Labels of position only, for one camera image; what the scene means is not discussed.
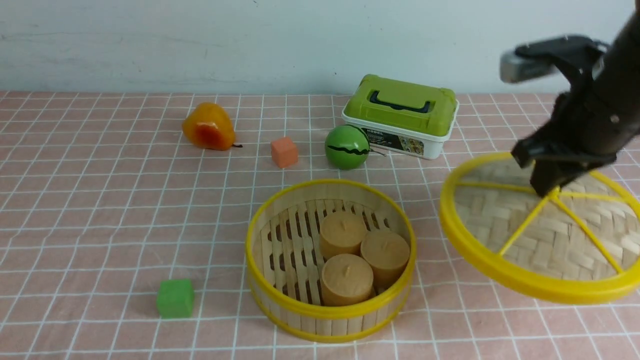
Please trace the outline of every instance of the table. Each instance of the table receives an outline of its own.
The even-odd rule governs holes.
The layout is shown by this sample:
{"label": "table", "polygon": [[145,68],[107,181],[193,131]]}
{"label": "table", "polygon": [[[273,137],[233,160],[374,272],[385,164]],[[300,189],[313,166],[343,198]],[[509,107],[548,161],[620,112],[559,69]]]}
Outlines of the table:
{"label": "table", "polygon": [[[481,275],[442,235],[449,171],[510,150],[546,121],[554,94],[459,95],[443,156],[371,154],[365,167],[339,172],[323,142],[347,99],[0,91],[0,359],[640,357],[637,292],[604,306],[535,301]],[[202,101],[227,109],[243,148],[187,143],[180,124]],[[280,170],[269,142],[284,135],[300,161]],[[603,171],[638,195],[638,161],[634,142]],[[404,313],[356,343],[307,343],[275,329],[245,281],[252,213],[283,187],[322,177],[384,191],[418,237]],[[193,281],[194,316],[160,322],[159,283],[180,277]]]}

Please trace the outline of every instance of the woven bamboo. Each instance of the woven bamboo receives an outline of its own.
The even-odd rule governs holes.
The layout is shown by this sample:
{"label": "woven bamboo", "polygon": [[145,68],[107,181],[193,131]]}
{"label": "woven bamboo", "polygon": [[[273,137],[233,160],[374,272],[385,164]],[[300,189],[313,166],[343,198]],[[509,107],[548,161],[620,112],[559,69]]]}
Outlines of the woven bamboo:
{"label": "woven bamboo", "polygon": [[456,211],[487,249],[526,270],[575,281],[611,278],[637,262],[638,217],[610,186],[587,175],[541,200],[530,176],[531,168],[506,159],[460,178]]}
{"label": "woven bamboo", "polygon": [[[400,280],[376,289],[372,298],[352,306],[322,303],[320,225],[327,214],[362,215],[367,229],[391,229],[410,243],[412,256]],[[363,338],[386,325],[404,305],[415,266],[410,223],[388,197],[344,180],[296,185],[269,200],[255,215],[247,236],[249,285],[265,314],[292,334],[312,341]]]}

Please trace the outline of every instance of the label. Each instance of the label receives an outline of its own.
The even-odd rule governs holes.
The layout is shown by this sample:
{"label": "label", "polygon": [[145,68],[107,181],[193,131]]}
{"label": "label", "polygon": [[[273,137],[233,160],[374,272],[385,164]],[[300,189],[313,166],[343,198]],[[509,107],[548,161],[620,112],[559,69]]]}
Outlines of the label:
{"label": "label", "polygon": [[421,140],[389,134],[380,130],[367,129],[366,127],[363,127],[362,130],[372,144],[410,152],[420,156],[424,155],[424,143]]}

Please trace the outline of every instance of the green lid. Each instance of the green lid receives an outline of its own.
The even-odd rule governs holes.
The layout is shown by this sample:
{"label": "green lid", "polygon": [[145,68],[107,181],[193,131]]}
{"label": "green lid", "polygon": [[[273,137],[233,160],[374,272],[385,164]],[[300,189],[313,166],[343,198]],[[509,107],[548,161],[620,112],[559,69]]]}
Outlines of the green lid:
{"label": "green lid", "polygon": [[355,119],[433,136],[449,132],[456,94],[446,88],[366,75],[344,114]]}

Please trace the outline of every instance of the bamboo steamer lid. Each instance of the bamboo steamer lid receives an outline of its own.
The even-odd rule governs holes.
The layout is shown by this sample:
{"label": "bamboo steamer lid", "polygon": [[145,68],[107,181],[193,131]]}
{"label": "bamboo steamer lid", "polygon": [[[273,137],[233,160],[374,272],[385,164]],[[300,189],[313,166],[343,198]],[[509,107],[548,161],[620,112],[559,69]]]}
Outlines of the bamboo steamer lid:
{"label": "bamboo steamer lid", "polygon": [[409,261],[409,244],[389,230],[371,231],[360,245],[360,254],[373,270],[376,288],[391,287]]}
{"label": "bamboo steamer lid", "polygon": [[594,172],[541,199],[531,171],[493,154],[451,174],[441,219],[456,249],[505,286],[553,302],[607,302],[632,291],[640,275],[635,198]]}
{"label": "bamboo steamer lid", "polygon": [[320,225],[320,253],[325,259],[339,254],[359,255],[367,232],[361,215],[349,211],[330,213]]}
{"label": "bamboo steamer lid", "polygon": [[373,292],[373,271],[360,256],[339,254],[324,264],[320,286],[325,306],[357,304]]}

